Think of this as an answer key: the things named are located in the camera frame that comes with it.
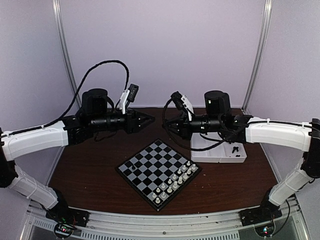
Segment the black white chessboard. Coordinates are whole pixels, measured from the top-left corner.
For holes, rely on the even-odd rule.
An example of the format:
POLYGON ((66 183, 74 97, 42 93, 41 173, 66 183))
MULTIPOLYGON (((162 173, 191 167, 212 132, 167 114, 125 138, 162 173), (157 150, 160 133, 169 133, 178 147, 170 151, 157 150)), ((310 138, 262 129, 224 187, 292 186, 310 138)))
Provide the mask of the black white chessboard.
POLYGON ((188 179, 182 188, 178 189, 160 206, 155 205, 148 198, 148 195, 156 187, 153 181, 158 183, 160 177, 171 174, 187 161, 198 165, 158 138, 119 164, 115 170, 155 211, 159 212, 192 182, 202 171, 202 168, 198 165, 200 170, 195 176, 188 179))

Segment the white plastic divided tray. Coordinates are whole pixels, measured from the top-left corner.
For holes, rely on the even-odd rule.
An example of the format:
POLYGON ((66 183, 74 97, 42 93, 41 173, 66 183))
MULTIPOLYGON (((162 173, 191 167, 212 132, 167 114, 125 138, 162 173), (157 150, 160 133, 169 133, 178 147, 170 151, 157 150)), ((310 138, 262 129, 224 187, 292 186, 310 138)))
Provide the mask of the white plastic divided tray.
POLYGON ((247 158, 247 153, 244 145, 241 143, 224 142, 221 145, 207 151, 192 151, 190 158, 193 162, 197 163, 234 164, 243 163, 247 158), (241 157, 229 157, 233 146, 239 146, 241 157))

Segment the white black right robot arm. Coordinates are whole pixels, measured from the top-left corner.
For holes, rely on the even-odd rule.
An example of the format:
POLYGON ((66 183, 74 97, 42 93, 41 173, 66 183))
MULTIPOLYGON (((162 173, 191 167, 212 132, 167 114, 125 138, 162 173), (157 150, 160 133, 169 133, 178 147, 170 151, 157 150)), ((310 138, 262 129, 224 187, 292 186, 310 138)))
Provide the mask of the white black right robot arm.
POLYGON ((186 95, 175 91, 162 111, 162 126, 181 148, 206 152, 224 143, 259 144, 273 149, 289 149, 297 163, 287 175, 270 188, 256 210, 259 220, 268 220, 290 196, 320 177, 320 120, 290 122, 232 114, 230 96, 221 90, 204 94, 205 113, 196 114, 186 95), (206 147, 192 147, 176 139, 189 141, 193 134, 218 133, 220 139, 206 147))

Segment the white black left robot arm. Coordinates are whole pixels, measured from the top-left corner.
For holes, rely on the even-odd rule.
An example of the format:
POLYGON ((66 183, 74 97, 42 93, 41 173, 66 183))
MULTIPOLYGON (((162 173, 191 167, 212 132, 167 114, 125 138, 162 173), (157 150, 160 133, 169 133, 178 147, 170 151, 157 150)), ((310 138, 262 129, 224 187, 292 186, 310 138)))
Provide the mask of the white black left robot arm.
POLYGON ((108 92, 93 88, 82 94, 82 106, 75 115, 64 116, 49 126, 5 131, 0 136, 0 186, 10 188, 52 211, 61 222, 72 218, 62 194, 26 174, 15 163, 16 158, 55 147, 83 143, 100 132, 138 133, 155 121, 155 117, 128 106, 135 100, 136 85, 123 91, 120 106, 115 108, 108 92))

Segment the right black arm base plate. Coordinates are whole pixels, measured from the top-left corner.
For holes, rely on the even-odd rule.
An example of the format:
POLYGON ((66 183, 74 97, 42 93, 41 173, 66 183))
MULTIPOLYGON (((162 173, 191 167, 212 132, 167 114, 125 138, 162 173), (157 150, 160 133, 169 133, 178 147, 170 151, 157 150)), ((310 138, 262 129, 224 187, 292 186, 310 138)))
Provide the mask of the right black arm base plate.
POLYGON ((239 212, 243 227, 272 221, 275 218, 280 218, 282 215, 280 207, 266 199, 258 207, 247 208, 239 212))

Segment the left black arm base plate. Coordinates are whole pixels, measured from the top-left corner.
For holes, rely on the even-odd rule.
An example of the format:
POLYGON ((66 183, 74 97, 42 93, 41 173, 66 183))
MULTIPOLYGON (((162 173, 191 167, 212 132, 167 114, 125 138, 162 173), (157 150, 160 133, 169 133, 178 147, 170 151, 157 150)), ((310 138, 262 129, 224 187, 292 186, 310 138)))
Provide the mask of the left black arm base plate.
POLYGON ((44 209, 47 218, 72 227, 86 227, 90 216, 88 211, 70 208, 68 204, 63 201, 59 201, 51 209, 44 209))

